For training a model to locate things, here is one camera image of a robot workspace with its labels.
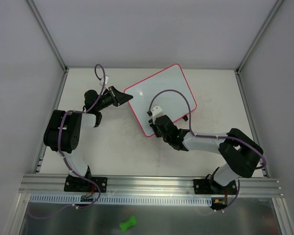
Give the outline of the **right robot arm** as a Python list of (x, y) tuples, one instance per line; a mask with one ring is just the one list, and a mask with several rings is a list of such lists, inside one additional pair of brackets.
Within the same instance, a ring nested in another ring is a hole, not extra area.
[(209, 179), (210, 190), (222, 193), (236, 179), (250, 178), (257, 169), (266, 166), (262, 148), (241, 130), (232, 128), (224, 135), (195, 134), (190, 129), (177, 128), (167, 115), (148, 121), (155, 136), (162, 138), (177, 151), (200, 150), (220, 154), (225, 164)]

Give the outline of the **pink framed whiteboard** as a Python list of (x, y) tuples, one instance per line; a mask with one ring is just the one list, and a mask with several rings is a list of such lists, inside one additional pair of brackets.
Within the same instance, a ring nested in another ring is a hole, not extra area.
[(182, 67), (173, 64), (129, 87), (124, 93), (133, 96), (128, 103), (144, 135), (154, 135), (148, 121), (149, 107), (159, 105), (175, 122), (197, 108), (197, 102)]

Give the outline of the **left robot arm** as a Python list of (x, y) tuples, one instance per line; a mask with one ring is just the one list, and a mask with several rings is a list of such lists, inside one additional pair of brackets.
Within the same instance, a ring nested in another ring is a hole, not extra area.
[(60, 155), (69, 169), (69, 175), (77, 177), (75, 185), (82, 191), (92, 187), (89, 166), (75, 153), (82, 128), (98, 127), (101, 111), (111, 105), (118, 107), (133, 99), (130, 94), (118, 91), (114, 86), (104, 88), (101, 93), (88, 90), (84, 94), (82, 111), (54, 110), (44, 133), (44, 145)]

